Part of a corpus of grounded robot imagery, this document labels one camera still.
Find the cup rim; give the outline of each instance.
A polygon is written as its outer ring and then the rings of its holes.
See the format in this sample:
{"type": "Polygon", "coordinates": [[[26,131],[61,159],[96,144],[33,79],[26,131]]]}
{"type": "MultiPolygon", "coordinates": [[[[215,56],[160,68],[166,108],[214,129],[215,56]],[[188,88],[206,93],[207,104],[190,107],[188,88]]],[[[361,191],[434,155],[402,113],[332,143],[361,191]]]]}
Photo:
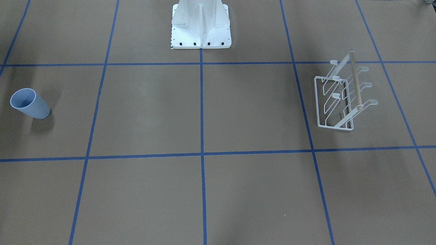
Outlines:
{"type": "Polygon", "coordinates": [[[35,90],[33,90],[33,89],[31,89],[31,88],[22,88],[22,89],[16,91],[16,92],[15,92],[15,93],[10,97],[9,103],[10,103],[10,106],[12,106],[14,109],[24,109],[24,108],[30,106],[33,102],[35,102],[35,100],[36,100],[36,92],[35,92],[35,90]],[[34,94],[34,96],[33,96],[33,100],[32,100],[31,103],[29,103],[29,104],[28,104],[27,106],[25,106],[25,107],[15,107],[15,106],[12,104],[12,98],[15,96],[16,93],[20,92],[21,90],[31,90],[31,91],[33,92],[33,94],[34,94]]]}

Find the cup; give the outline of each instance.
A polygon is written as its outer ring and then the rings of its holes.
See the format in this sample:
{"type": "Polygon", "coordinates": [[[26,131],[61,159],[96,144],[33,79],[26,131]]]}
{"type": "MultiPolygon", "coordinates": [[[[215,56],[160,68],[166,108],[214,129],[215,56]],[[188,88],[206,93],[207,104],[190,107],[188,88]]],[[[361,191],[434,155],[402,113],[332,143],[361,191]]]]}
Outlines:
{"type": "Polygon", "coordinates": [[[16,91],[10,98],[10,105],[37,119],[44,119],[50,114],[50,107],[31,88],[22,88],[16,91]]]}

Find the white wire rack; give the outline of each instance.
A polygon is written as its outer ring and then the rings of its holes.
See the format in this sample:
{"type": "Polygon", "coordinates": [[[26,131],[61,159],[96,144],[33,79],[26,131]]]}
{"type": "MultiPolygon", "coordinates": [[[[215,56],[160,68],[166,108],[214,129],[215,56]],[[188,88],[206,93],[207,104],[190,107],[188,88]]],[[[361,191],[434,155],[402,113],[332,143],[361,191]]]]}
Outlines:
{"type": "Polygon", "coordinates": [[[353,50],[339,64],[336,60],[331,60],[330,63],[333,67],[327,76],[316,76],[314,79],[318,126],[350,131],[354,128],[354,117],[370,105],[378,104],[374,99],[362,103],[361,92],[372,87],[372,84],[359,84],[358,75],[369,71],[369,68],[356,68],[353,50]],[[341,79],[337,75],[348,61],[351,62],[351,75],[347,79],[341,79]]]}

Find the blue tape line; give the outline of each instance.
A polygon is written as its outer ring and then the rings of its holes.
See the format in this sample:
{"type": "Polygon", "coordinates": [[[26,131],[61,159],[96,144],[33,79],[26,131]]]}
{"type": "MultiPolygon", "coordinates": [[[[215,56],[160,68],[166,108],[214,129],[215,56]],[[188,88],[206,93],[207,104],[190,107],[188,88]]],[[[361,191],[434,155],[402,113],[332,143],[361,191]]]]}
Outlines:
{"type": "Polygon", "coordinates": [[[413,137],[412,130],[410,129],[409,123],[407,122],[407,119],[406,119],[404,111],[403,111],[403,109],[401,107],[400,101],[399,101],[399,99],[397,97],[397,94],[395,93],[395,89],[394,89],[394,86],[392,85],[392,82],[391,82],[391,79],[389,77],[388,71],[386,70],[386,67],[385,67],[385,64],[384,64],[384,62],[382,60],[380,52],[378,51],[377,45],[375,44],[374,38],[372,36],[372,33],[369,30],[369,26],[368,26],[368,23],[366,22],[365,16],[363,15],[362,8],[360,7],[360,4],[359,4],[358,0],[354,0],[354,1],[356,2],[356,5],[357,5],[357,7],[359,9],[359,12],[360,12],[360,15],[362,16],[363,22],[365,23],[366,30],[368,31],[369,37],[371,38],[372,44],[374,45],[374,48],[375,48],[377,56],[378,56],[378,58],[380,60],[381,66],[383,67],[383,71],[385,72],[385,75],[386,75],[386,78],[388,80],[389,86],[391,87],[391,90],[392,90],[392,93],[394,95],[395,101],[397,102],[397,106],[398,106],[398,108],[399,108],[399,110],[401,112],[401,116],[403,117],[404,123],[405,123],[405,125],[407,127],[407,130],[409,132],[410,138],[412,139],[413,145],[415,146],[416,153],[418,154],[419,160],[421,161],[422,168],[424,169],[424,172],[426,173],[427,179],[428,179],[428,181],[430,183],[430,186],[431,186],[431,188],[433,190],[433,194],[436,197],[436,188],[435,188],[435,186],[433,184],[433,181],[432,181],[432,179],[430,177],[430,174],[429,174],[429,172],[427,170],[426,164],[424,163],[424,160],[421,157],[421,153],[419,152],[419,147],[417,146],[415,138],[413,137]]]}
{"type": "Polygon", "coordinates": [[[203,245],[208,244],[207,216],[206,216],[206,180],[204,174],[204,155],[201,155],[201,193],[203,197],[203,245]]]}
{"type": "MultiPolygon", "coordinates": [[[[332,152],[332,151],[370,151],[370,150],[401,150],[415,149],[415,146],[386,146],[386,147],[359,147],[359,148],[328,148],[314,149],[314,152],[332,152]]],[[[434,149],[436,145],[417,146],[420,149],[434,149]]],[[[141,155],[111,155],[111,156],[89,156],[89,160],[98,159],[127,159],[127,158],[153,158],[153,157],[197,157],[220,156],[220,155],[251,155],[251,154],[280,154],[280,153],[308,153],[311,149],[302,150],[254,150],[254,151],[223,151],[223,152],[193,152],[193,153],[165,153],[165,154],[141,154],[141,155]]],[[[0,159],[3,162],[34,162],[34,161],[63,161],[63,160],[84,160],[87,157],[41,157],[41,158],[10,158],[0,159]]]]}
{"type": "Polygon", "coordinates": [[[292,64],[290,61],[265,61],[265,62],[204,62],[204,65],[274,65],[292,64]]]}
{"type": "MultiPolygon", "coordinates": [[[[296,61],[295,64],[329,64],[329,61],[296,61]]],[[[356,61],[361,64],[381,63],[380,61],[356,61]]],[[[400,64],[413,64],[424,63],[431,64],[436,61],[383,61],[383,63],[400,63],[400,64]]],[[[106,65],[115,66],[129,66],[129,65],[199,65],[199,62],[167,62],[167,63],[107,63],[106,65]]],[[[289,61],[266,61],[266,62],[203,62],[203,65],[275,65],[275,64],[293,64],[289,61]]],[[[44,67],[44,66],[104,66],[105,63],[67,63],[67,64],[9,64],[0,65],[1,67],[44,67]]]]}
{"type": "Polygon", "coordinates": [[[418,146],[420,149],[436,148],[436,146],[418,146]]]}
{"type": "Polygon", "coordinates": [[[298,79],[298,73],[297,73],[297,68],[296,68],[296,64],[295,64],[295,58],[294,58],[294,54],[293,54],[293,51],[292,51],[291,39],[290,39],[290,36],[289,36],[288,24],[286,22],[285,11],[283,9],[283,2],[282,2],[282,0],[280,0],[280,8],[282,10],[283,23],[285,25],[286,37],[288,39],[289,51],[291,53],[291,58],[292,58],[292,63],[293,63],[293,68],[294,68],[294,73],[295,73],[295,79],[296,79],[297,87],[298,87],[298,94],[300,95],[301,107],[302,107],[303,115],[304,115],[304,122],[306,123],[307,135],[309,137],[309,143],[310,143],[310,149],[311,149],[311,152],[312,152],[313,163],[315,165],[315,170],[316,170],[316,173],[317,173],[318,185],[319,185],[319,188],[320,188],[321,199],[322,199],[323,206],[324,206],[324,213],[325,213],[325,216],[326,216],[326,222],[327,222],[327,226],[328,226],[328,230],[329,230],[329,234],[330,234],[330,240],[331,240],[331,244],[334,245],[335,243],[334,243],[334,238],[333,238],[333,231],[332,231],[332,228],[331,228],[330,217],[329,217],[328,209],[327,209],[327,203],[326,203],[325,196],[324,196],[324,188],[323,188],[323,184],[322,184],[322,181],[321,181],[321,175],[320,175],[320,172],[319,172],[319,169],[318,169],[317,157],[315,155],[315,151],[314,151],[314,147],[313,147],[312,136],[311,136],[311,133],[310,133],[309,122],[307,120],[306,108],[304,106],[303,94],[301,92],[300,81],[298,79]]]}
{"type": "Polygon", "coordinates": [[[254,151],[223,151],[223,152],[205,152],[205,156],[220,155],[251,155],[251,154],[278,154],[278,153],[303,153],[312,152],[312,150],[254,150],[254,151]]]}
{"type": "Polygon", "coordinates": [[[99,93],[97,95],[97,102],[95,103],[94,117],[92,119],[91,132],[89,133],[88,148],[86,150],[85,163],[83,164],[82,178],[80,180],[80,187],[79,187],[79,192],[78,192],[78,196],[77,196],[76,209],[74,211],[73,224],[72,224],[72,227],[71,227],[70,239],[69,239],[69,242],[68,242],[69,245],[73,244],[73,238],[74,238],[74,232],[75,232],[75,227],[76,227],[76,222],[77,222],[77,216],[78,216],[79,207],[80,207],[80,200],[82,198],[83,184],[85,183],[86,168],[88,167],[89,153],[91,151],[92,137],[94,135],[95,121],[97,120],[97,113],[98,113],[98,110],[99,110],[100,95],[102,93],[103,82],[104,82],[104,79],[105,79],[106,64],[107,64],[107,61],[108,61],[108,58],[109,58],[109,51],[110,51],[110,46],[111,46],[111,42],[112,42],[113,31],[115,29],[115,21],[116,21],[116,15],[118,13],[118,6],[119,6],[119,0],[116,1],[115,13],[114,13],[114,16],[113,16],[112,28],[111,28],[111,32],[110,32],[110,36],[109,36],[109,41],[108,41],[108,48],[107,48],[107,51],[106,51],[105,65],[103,66],[102,78],[100,80],[99,93]]]}
{"type": "MultiPolygon", "coordinates": [[[[380,61],[356,61],[356,63],[361,64],[372,64],[372,63],[380,63],[380,61]]],[[[296,61],[295,64],[330,64],[330,61],[296,61]]]]}
{"type": "Polygon", "coordinates": [[[88,167],[88,159],[85,159],[85,163],[83,164],[82,177],[80,179],[79,192],[77,195],[76,208],[74,210],[74,218],[73,218],[73,224],[71,226],[70,239],[68,241],[69,245],[73,244],[74,231],[76,230],[77,215],[79,213],[80,200],[82,199],[83,183],[85,182],[85,174],[86,174],[87,167],[88,167]]]}
{"type": "Polygon", "coordinates": [[[107,63],[107,65],[199,65],[198,62],[168,62],[168,63],[107,63]]]}
{"type": "Polygon", "coordinates": [[[428,63],[428,64],[431,64],[431,63],[436,63],[436,61],[383,61],[383,63],[391,63],[391,64],[397,64],[397,63],[400,63],[400,64],[413,64],[413,63],[419,63],[419,64],[421,64],[421,63],[424,63],[424,64],[426,64],[426,63],[428,63]]]}
{"type": "Polygon", "coordinates": [[[386,147],[358,147],[358,148],[331,148],[331,149],[315,149],[315,152],[331,152],[331,151],[364,151],[364,150],[401,150],[415,149],[414,146],[386,146],[386,147]]]}
{"type": "Polygon", "coordinates": [[[3,66],[0,69],[0,76],[3,74],[3,70],[4,70],[5,65],[7,63],[7,60],[9,59],[10,53],[12,51],[12,47],[14,46],[15,41],[16,41],[16,39],[18,37],[18,33],[20,32],[21,26],[23,25],[24,18],[26,17],[26,14],[27,14],[27,10],[29,9],[29,5],[30,5],[30,0],[27,1],[26,8],[24,9],[23,16],[21,17],[20,23],[18,24],[17,31],[15,32],[14,38],[12,39],[12,42],[10,43],[9,49],[7,50],[6,57],[5,57],[4,61],[3,61],[3,66]]]}
{"type": "Polygon", "coordinates": [[[65,160],[84,160],[85,157],[40,157],[40,158],[10,158],[0,159],[0,163],[8,162],[37,162],[37,161],[65,161],[65,160]]]}
{"type": "Polygon", "coordinates": [[[206,179],[204,176],[204,103],[203,103],[203,49],[200,49],[200,149],[201,149],[201,190],[203,198],[203,245],[208,243],[206,217],[206,179]]]}
{"type": "Polygon", "coordinates": [[[114,155],[114,156],[93,156],[90,160],[98,159],[127,159],[127,158],[154,158],[154,157],[193,157],[200,156],[201,153],[170,153],[170,154],[144,154],[144,155],[114,155]]]}
{"type": "Polygon", "coordinates": [[[12,64],[6,67],[39,67],[39,66],[103,66],[104,63],[76,63],[76,64],[12,64]]]}

